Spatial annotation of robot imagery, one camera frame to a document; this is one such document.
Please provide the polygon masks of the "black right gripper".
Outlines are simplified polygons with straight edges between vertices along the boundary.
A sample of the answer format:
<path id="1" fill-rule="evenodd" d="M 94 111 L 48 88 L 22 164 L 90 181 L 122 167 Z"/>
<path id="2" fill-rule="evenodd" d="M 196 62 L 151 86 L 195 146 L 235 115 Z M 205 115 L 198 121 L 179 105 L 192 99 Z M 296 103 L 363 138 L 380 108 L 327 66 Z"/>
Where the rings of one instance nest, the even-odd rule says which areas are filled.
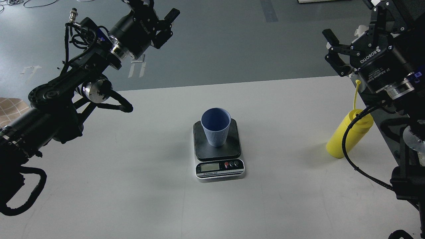
<path id="1" fill-rule="evenodd" d="M 323 36 L 329 43 L 326 62 L 340 77 L 345 77 L 357 69 L 360 77 L 372 92 L 379 92 L 388 86 L 400 83 L 415 71 L 415 65 L 395 38 L 408 38 L 415 35 L 414 0 L 364 0 L 371 10 L 368 31 L 355 39 L 351 46 L 340 44 L 331 29 L 324 29 Z M 372 46 L 369 39 L 378 39 Z M 350 64 L 340 55 L 350 56 Z"/>

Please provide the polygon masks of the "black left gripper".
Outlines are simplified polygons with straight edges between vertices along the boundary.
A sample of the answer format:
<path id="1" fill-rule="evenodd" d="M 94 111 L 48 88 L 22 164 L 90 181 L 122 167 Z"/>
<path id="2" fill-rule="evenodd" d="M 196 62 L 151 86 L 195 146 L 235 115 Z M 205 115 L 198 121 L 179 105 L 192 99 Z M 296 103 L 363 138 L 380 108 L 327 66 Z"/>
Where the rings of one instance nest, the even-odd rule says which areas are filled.
<path id="1" fill-rule="evenodd" d="M 110 29 L 108 35 L 124 47 L 133 59 L 139 59 L 151 42 L 154 48 L 160 49 L 173 36 L 172 23 L 179 16 L 180 10 L 171 9 L 163 20 L 158 21 L 154 0 L 121 2 L 129 7 L 129 13 Z"/>

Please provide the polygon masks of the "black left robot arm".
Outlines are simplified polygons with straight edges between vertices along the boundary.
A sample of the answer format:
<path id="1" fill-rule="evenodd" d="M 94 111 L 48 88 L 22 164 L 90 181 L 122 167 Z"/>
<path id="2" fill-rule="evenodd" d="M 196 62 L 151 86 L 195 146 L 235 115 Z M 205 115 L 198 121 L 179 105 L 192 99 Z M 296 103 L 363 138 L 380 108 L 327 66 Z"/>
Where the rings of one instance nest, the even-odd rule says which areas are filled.
<path id="1" fill-rule="evenodd" d="M 62 144 L 82 136 L 84 122 L 96 108 L 133 111 L 103 74 L 119 70 L 126 56 L 139 59 L 150 47 L 160 49 L 172 36 L 180 14 L 171 9 L 159 19 L 153 0 L 125 0 L 129 13 L 102 32 L 90 18 L 76 21 L 75 8 L 65 24 L 65 61 L 58 77 L 34 88 L 31 108 L 1 128 L 1 213 L 22 214 L 33 206 L 46 184 L 44 170 L 26 167 L 52 139 Z"/>

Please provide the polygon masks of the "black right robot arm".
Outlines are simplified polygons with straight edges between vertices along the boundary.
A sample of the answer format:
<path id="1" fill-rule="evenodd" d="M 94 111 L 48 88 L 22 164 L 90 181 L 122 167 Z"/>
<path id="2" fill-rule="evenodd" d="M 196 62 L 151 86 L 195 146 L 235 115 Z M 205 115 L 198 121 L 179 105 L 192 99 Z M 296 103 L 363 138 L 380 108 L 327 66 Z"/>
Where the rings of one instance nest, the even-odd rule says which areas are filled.
<path id="1" fill-rule="evenodd" d="M 323 30 L 328 42 L 325 60 L 341 76 L 357 77 L 365 90 L 366 108 L 355 113 L 343 129 L 343 157 L 360 174 L 393 191 L 396 198 L 419 211 L 424 238 L 424 1 L 365 0 L 370 23 L 358 29 L 349 45 L 339 42 L 331 29 Z M 347 152 L 347 137 L 355 125 L 375 112 L 375 123 L 397 161 L 390 183 L 357 167 Z"/>

